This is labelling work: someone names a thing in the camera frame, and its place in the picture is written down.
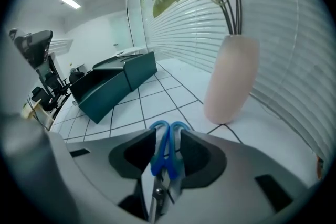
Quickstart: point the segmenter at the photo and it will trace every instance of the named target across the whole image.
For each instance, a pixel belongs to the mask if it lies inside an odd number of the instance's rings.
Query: white tile floor
[[[128,94],[95,124],[70,97],[55,119],[51,131],[66,143],[103,139],[148,128],[157,120],[182,121],[198,132],[209,133],[255,147],[295,174],[307,186],[316,182],[316,156],[282,120],[252,97],[240,115],[225,126],[209,122],[203,99],[210,74],[177,59],[158,61],[157,73]]]

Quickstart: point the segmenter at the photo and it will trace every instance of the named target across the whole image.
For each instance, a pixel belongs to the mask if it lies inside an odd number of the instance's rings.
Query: pink vase
[[[258,65],[257,40],[225,37],[204,99],[204,113],[212,123],[228,123],[237,116],[253,87]]]

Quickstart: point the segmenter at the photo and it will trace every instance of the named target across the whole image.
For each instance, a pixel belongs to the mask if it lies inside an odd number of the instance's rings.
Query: floor tile
[[[161,84],[158,81],[152,81],[152,82],[148,82],[143,85],[140,85],[139,91],[140,91],[140,97],[144,97],[144,96],[154,94],[157,92],[162,92],[164,91],[164,88],[161,86]]]
[[[221,126],[219,128],[217,128],[216,130],[212,131],[211,133],[209,133],[210,135],[222,138],[222,139],[226,139],[226,140],[230,140],[233,142],[237,142],[240,143],[240,141],[237,139],[237,137],[234,136],[234,134],[230,131],[230,129],[226,126]]]
[[[157,69],[157,71],[163,70],[163,68],[158,63],[156,64],[156,69]]]
[[[167,90],[167,93],[173,99],[174,103],[177,105],[178,108],[191,102],[197,101],[196,97],[194,97],[184,87],[177,87]]]
[[[99,139],[105,139],[110,137],[110,131],[99,133],[99,134],[93,134],[93,135],[86,135],[84,138],[84,141],[92,141],[92,140],[99,140]]]
[[[73,125],[73,122],[75,119],[69,120],[69,121],[64,121],[60,130],[59,134],[63,137],[63,139],[67,139],[71,130],[71,127]]]
[[[54,124],[63,122],[64,119],[65,119],[65,117],[67,116],[69,110],[70,109],[68,108],[68,109],[64,109],[63,111],[58,112],[58,114],[57,114],[57,116],[55,118]]]
[[[170,74],[167,71],[161,69],[155,73],[155,76],[157,79],[164,79],[170,77]]]
[[[188,125],[183,115],[178,111],[178,109],[166,112],[162,115],[156,116],[154,118],[146,120],[147,128],[149,128],[156,121],[167,121],[167,123],[172,124],[175,121],[181,121]]]
[[[183,123],[185,123],[187,126],[189,126],[189,124],[186,122],[185,118],[183,117],[183,115],[178,111],[178,109],[170,111],[170,112],[166,112],[160,116],[156,116],[154,118],[151,118],[149,120],[146,120],[146,125],[147,128],[149,128],[154,122],[156,121],[167,121],[167,123],[172,124],[175,121],[181,121]],[[156,149],[159,148],[159,144],[160,141],[162,139],[163,133],[164,133],[164,127],[159,127],[156,128]],[[176,149],[178,150],[180,148],[180,133],[178,130],[176,130],[176,133],[178,135],[175,136],[175,141],[176,141]]]
[[[82,111],[82,109],[79,109],[77,117],[84,116],[84,115],[85,115],[84,111]]]
[[[134,124],[122,127],[122,128],[111,130],[111,137],[122,135],[122,134],[128,134],[128,133],[132,133],[132,132],[143,130],[143,129],[145,129],[145,124],[142,121],[142,122],[134,123]]]
[[[284,121],[261,106],[249,97],[229,127],[244,144],[264,152],[307,187],[312,186],[317,181],[316,154]]]
[[[78,137],[78,138],[72,138],[67,140],[67,144],[70,143],[77,143],[77,142],[83,142],[84,141],[84,136]]]
[[[98,124],[95,124],[93,120],[90,120],[88,129],[86,130],[86,135],[109,131],[111,129],[112,113],[113,109],[105,117],[103,117]]]
[[[207,133],[218,126],[205,117],[203,105],[199,101],[180,108],[180,111],[197,132]]]
[[[65,103],[63,104],[61,111],[65,110],[65,109],[69,109],[70,107],[73,106],[72,102],[73,102],[74,98],[73,96],[69,96],[69,98],[65,101]]]
[[[173,77],[160,79],[160,82],[161,82],[163,88],[165,88],[166,90],[168,90],[170,88],[181,86],[181,84],[176,79],[174,79]]]
[[[78,106],[72,106],[69,109],[69,112],[68,112],[67,116],[65,117],[65,120],[74,119],[77,116],[78,112],[79,112],[79,107]]]
[[[89,120],[90,118],[88,116],[75,118],[69,138],[84,136]]]
[[[176,108],[166,92],[141,98],[142,110],[145,119]]]
[[[151,76],[149,79],[147,79],[144,83],[147,83],[147,82],[151,82],[151,81],[154,81],[154,80],[157,80],[156,76]]]
[[[159,61],[176,80],[188,88],[198,99],[204,101],[211,74],[177,59]]]
[[[139,92],[138,92],[138,89],[130,92],[129,94],[127,94],[120,102],[119,104],[122,104],[122,103],[125,103],[125,102],[128,102],[128,101],[132,101],[132,100],[135,100],[135,99],[138,99],[139,98]]]
[[[140,100],[130,101],[114,107],[112,128],[122,127],[143,120]]]
[[[59,130],[61,129],[61,127],[62,127],[62,122],[57,123],[57,124],[53,124],[52,127],[50,128],[50,131],[54,132],[54,133],[58,133]]]

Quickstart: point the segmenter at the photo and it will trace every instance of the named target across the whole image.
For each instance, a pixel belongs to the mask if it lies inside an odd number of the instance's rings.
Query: blue scissors handle
[[[174,131],[177,127],[182,127],[186,130],[189,130],[189,127],[183,122],[174,122],[172,125],[166,121],[157,121],[150,126],[150,128],[155,128],[159,125],[164,125],[166,127],[162,140],[160,142],[160,147],[158,153],[155,154],[151,159],[151,171],[154,176],[156,176],[161,169],[166,168],[171,180],[175,179],[183,166],[183,160],[176,157],[176,148],[175,148],[175,135]],[[164,152],[169,142],[169,155],[168,158],[164,158]]]

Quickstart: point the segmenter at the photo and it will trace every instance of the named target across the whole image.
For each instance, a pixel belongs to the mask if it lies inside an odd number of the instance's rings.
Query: grout line
[[[172,109],[172,110],[168,110],[168,111],[163,112],[163,113],[161,113],[161,114],[159,114],[159,115],[156,115],[156,116],[152,116],[152,117],[150,117],[150,118],[148,118],[148,119],[145,119],[145,121],[146,121],[146,120],[150,120],[150,119],[152,119],[152,118],[155,118],[155,117],[157,117],[157,116],[161,116],[161,115],[166,114],[166,113],[168,113],[168,112],[172,112],[172,111],[174,111],[174,110],[177,110],[177,108],[176,108],[176,109]]]
[[[169,75],[170,75],[170,76],[168,76],[168,77],[159,78],[159,79],[157,78],[157,76],[155,76],[155,77],[156,77],[157,80],[160,80],[160,79],[167,79],[167,78],[173,77],[171,74],[169,74]]]
[[[86,129],[85,129],[85,133],[84,133],[84,139],[85,139],[85,136],[86,136],[86,132],[88,131],[90,121],[91,121],[91,119],[89,118],[88,125],[86,125]]]
[[[145,116],[144,116],[143,110],[142,110],[141,98],[139,98],[139,100],[140,100],[140,107],[141,107],[141,113],[142,113],[143,122],[145,124],[145,128],[147,129],[147,125],[146,125],[146,121],[145,121]]]
[[[160,92],[151,93],[151,94],[148,94],[148,95],[145,95],[145,96],[139,97],[139,98],[144,98],[144,97],[147,97],[147,96],[155,95],[155,94],[157,94],[157,93],[160,93]],[[123,102],[123,103],[120,103],[120,104],[117,104],[117,105],[126,104],[126,103],[128,103],[128,102],[131,102],[131,101],[137,100],[137,99],[139,99],[139,98],[136,98],[136,99],[133,99],[133,100],[130,100],[130,101],[126,101],[126,102]]]
[[[178,109],[178,111],[181,113],[182,117],[185,119],[185,121],[189,124],[189,126],[191,127],[191,129],[194,131],[195,129],[193,128],[193,126],[190,124],[190,122],[186,119],[186,117],[183,115],[183,113],[180,111],[180,109],[177,107],[177,105],[175,104],[174,100],[170,97],[170,95],[167,93],[166,90],[164,90],[166,92],[166,94],[169,96],[169,98],[172,100],[173,104],[176,106],[176,108]]]
[[[120,103],[120,104],[117,104],[117,105],[126,104],[126,103],[132,102],[132,101],[137,100],[137,99],[139,99],[139,98],[136,98],[136,99],[133,99],[133,100],[129,100],[129,101],[125,101],[125,102]]]
[[[74,121],[73,121],[73,123],[72,123],[72,126],[71,126],[71,128],[70,128],[70,131],[69,131],[69,134],[68,134],[68,138],[67,138],[67,142],[68,142],[68,140],[69,140],[69,135],[70,135],[70,133],[71,133],[71,130],[72,130],[73,124],[75,123],[75,120],[76,120],[76,119],[74,119]]]
[[[238,139],[239,142],[241,142],[242,144],[244,144],[240,139],[239,137],[236,135],[235,131],[232,130],[227,124],[223,124],[224,126],[226,126],[232,133],[233,135]]]
[[[114,128],[114,129],[110,129],[110,130],[105,130],[105,131],[101,131],[101,132],[98,132],[98,133],[94,133],[94,134],[85,134],[85,135],[82,135],[82,136],[76,136],[76,137],[72,137],[70,139],[73,139],[73,138],[80,138],[80,137],[87,137],[87,136],[92,136],[92,135],[95,135],[95,134],[101,134],[101,133],[105,133],[105,132],[108,132],[110,131],[110,137],[111,137],[111,131],[114,131],[114,130],[117,130],[117,129],[120,129],[120,128],[124,128],[124,127],[127,127],[127,126],[130,126],[132,124],[136,124],[136,123],[140,123],[140,122],[143,122],[144,120],[142,121],[137,121],[137,122],[133,122],[133,123],[130,123],[130,124],[127,124],[127,125],[124,125],[124,126],[120,126],[118,128]]]
[[[117,128],[114,128],[114,129],[111,129],[111,131],[114,131],[116,129],[120,129],[120,128],[123,128],[123,127],[127,127],[127,126],[130,126],[132,124],[136,124],[136,123],[139,123],[139,122],[143,122],[144,120],[140,120],[140,121],[137,121],[137,122],[133,122],[133,123],[130,123],[130,124],[126,124],[126,125],[123,125],[123,126],[120,126],[120,127],[117,127]]]
[[[147,83],[150,83],[150,82],[154,82],[154,81],[156,81],[157,79],[155,79],[155,80],[151,80],[151,81],[147,81],[147,82],[144,82],[143,84],[147,84]]]
[[[110,123],[110,135],[109,135],[109,137],[111,137],[113,114],[114,114],[114,108],[113,108],[113,110],[112,110],[112,117],[111,117],[111,123]]]
[[[176,87],[172,87],[172,88],[169,88],[169,89],[167,89],[167,90],[175,89],[175,88],[179,88],[179,87],[182,87],[182,85],[180,85],[180,86],[176,86]]]
[[[206,134],[211,134],[214,130],[217,130],[219,127],[223,126],[222,124],[217,126],[216,128],[213,128],[211,131],[207,132]]]
[[[176,79],[172,74],[170,74],[167,70],[165,70],[169,75],[171,75],[174,79]],[[197,96],[196,95],[194,95],[185,85],[183,85],[183,83],[181,83],[178,79],[176,79],[189,93],[191,93],[197,100],[199,100],[199,102],[201,102],[202,104],[203,104],[203,102],[200,100],[200,99],[198,99],[197,98]]]
[[[145,96],[141,96],[140,98],[144,98],[144,97],[147,97],[147,96],[151,96],[151,95],[154,95],[154,94],[157,94],[157,93],[160,93],[160,92],[151,93],[151,94],[148,94],[148,95],[145,95]]]
[[[163,70],[165,70],[168,74],[170,74],[166,69],[164,69],[164,67],[162,66],[162,65],[160,65],[158,62],[156,62],[160,67],[162,67],[163,68]],[[201,103],[201,104],[203,104],[203,102],[200,100],[200,99],[198,99],[197,98],[197,96],[196,95],[194,95],[185,85],[183,85],[178,79],[176,79],[188,92],[190,92],[197,100],[199,100],[199,102]],[[243,142],[239,139],[239,137],[236,135],[236,133],[234,132],[234,130],[232,130],[227,124],[224,124],[232,133],[233,133],[233,135],[243,144]]]
[[[198,100],[193,101],[193,102],[191,102],[191,103],[189,103],[189,104],[193,104],[193,103],[196,103],[196,102],[198,102]],[[179,109],[180,109],[180,108],[183,108],[183,107],[185,107],[185,106],[187,106],[187,105],[189,105],[189,104],[184,104],[184,105],[180,106]]]

